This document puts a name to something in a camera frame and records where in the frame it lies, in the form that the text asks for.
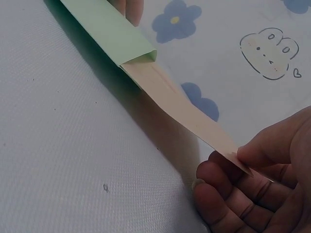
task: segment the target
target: paper fold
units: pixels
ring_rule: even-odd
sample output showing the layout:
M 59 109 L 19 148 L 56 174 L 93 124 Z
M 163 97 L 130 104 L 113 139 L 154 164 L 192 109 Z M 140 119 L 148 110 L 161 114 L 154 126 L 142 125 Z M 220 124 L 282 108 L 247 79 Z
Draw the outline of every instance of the paper fold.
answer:
M 116 65 L 141 56 L 156 60 L 156 49 L 107 0 L 60 1 Z

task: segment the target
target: human hand holding paper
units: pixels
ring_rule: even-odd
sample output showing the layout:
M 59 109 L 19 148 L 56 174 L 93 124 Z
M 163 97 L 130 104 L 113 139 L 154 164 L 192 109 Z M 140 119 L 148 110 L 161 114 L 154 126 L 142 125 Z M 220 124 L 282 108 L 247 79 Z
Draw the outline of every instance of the human hand holding paper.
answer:
M 109 0 L 109 2 L 134 26 L 139 25 L 144 0 Z
M 254 177 L 217 152 L 201 163 L 194 199 L 212 232 L 311 232 L 310 136 L 311 107 L 238 150 Z

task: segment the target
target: flower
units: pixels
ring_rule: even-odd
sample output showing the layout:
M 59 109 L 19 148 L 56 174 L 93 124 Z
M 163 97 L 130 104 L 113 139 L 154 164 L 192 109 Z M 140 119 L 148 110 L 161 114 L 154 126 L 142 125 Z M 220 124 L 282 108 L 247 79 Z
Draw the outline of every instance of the flower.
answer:
M 311 0 L 283 0 L 283 2 L 287 9 L 296 14 L 306 13 L 311 6 Z
M 152 28 L 157 32 L 158 43 L 166 43 L 173 39 L 184 39 L 195 33 L 194 20 L 202 13 L 199 6 L 189 6 L 182 0 L 172 0 L 164 9 L 164 13 L 158 15 Z
M 201 89 L 198 85 L 194 83 L 183 83 L 181 87 L 195 107 L 212 120 L 218 121 L 219 111 L 217 104 L 208 98 L 202 98 Z

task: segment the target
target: bunny face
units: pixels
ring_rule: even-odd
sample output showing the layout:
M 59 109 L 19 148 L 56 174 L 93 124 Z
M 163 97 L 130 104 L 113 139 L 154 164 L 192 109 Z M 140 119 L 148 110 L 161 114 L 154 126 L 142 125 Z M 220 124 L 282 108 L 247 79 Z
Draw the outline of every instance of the bunny face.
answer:
M 297 43 L 283 38 L 283 32 L 277 28 L 246 35 L 240 41 L 240 48 L 251 67 L 269 80 L 282 78 L 299 51 Z

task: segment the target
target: bunny ear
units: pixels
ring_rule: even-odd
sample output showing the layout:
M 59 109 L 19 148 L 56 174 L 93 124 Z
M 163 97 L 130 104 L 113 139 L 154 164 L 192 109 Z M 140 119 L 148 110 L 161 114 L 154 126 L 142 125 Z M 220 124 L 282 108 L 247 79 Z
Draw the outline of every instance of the bunny ear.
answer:
M 289 59 L 293 59 L 299 52 L 298 44 L 290 38 L 283 38 L 278 46 Z
M 278 28 L 266 28 L 258 34 L 265 37 L 275 45 L 278 45 L 283 38 L 283 32 Z

